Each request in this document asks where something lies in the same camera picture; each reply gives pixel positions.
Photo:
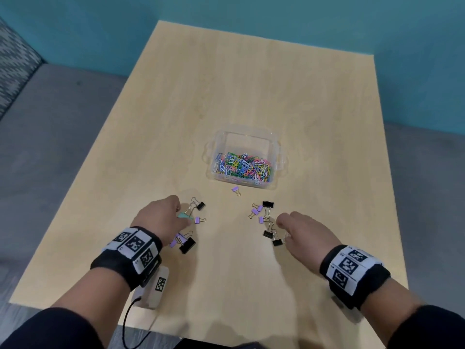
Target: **clear plastic box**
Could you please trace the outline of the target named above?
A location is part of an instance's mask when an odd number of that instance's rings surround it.
[[[267,188],[276,177],[276,172],[284,167],[285,157],[277,134],[270,130],[244,125],[228,125],[218,131],[212,143],[210,172],[214,179],[242,186]],[[219,174],[218,158],[221,154],[234,153],[257,156],[270,163],[271,171],[265,182]]]

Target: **black cable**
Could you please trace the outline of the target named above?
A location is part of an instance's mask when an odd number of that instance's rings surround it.
[[[126,345],[126,340],[124,338],[124,330],[125,330],[125,327],[126,327],[126,318],[127,318],[127,314],[129,313],[129,310],[131,310],[131,307],[138,301],[140,301],[142,299],[142,297],[137,297],[134,299],[133,302],[131,302],[131,305],[129,305],[129,307],[127,308],[127,311],[126,311],[126,314],[124,316],[124,321],[123,321],[123,346],[125,349],[136,349],[138,347],[140,347],[140,345],[143,343],[143,341],[148,337],[148,335],[151,333],[150,331],[148,331],[148,333],[146,334],[146,336],[144,338],[142,338],[142,340],[140,341],[139,344],[137,344],[137,346],[135,346],[134,348],[128,348],[127,345]]]

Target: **person's left arm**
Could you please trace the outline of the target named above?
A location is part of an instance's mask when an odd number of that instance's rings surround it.
[[[176,217],[180,207],[174,195],[151,202],[139,211],[131,227],[146,229],[158,239],[157,244],[166,246],[190,223],[189,219]],[[26,321],[0,348],[107,347],[131,289],[139,285],[139,280],[137,274],[128,273],[118,264],[114,266],[116,258],[107,268],[105,265],[110,263],[102,260],[102,255],[51,308]]]

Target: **wooden table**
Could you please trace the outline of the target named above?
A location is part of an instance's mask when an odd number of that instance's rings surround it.
[[[208,179],[206,148],[228,123],[281,136],[287,167],[274,189]],[[50,306],[149,201],[176,193],[206,203],[158,311],[128,325],[220,344],[381,348],[350,323],[284,246],[250,220],[293,210],[382,259],[407,285],[373,56],[159,22],[11,302]]]

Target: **black sleeve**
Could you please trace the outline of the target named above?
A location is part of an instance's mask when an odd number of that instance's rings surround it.
[[[0,349],[104,349],[90,323],[73,311],[40,311],[15,330]]]
[[[465,320],[451,311],[437,306],[419,308],[394,332],[388,349],[400,348],[463,348]]]

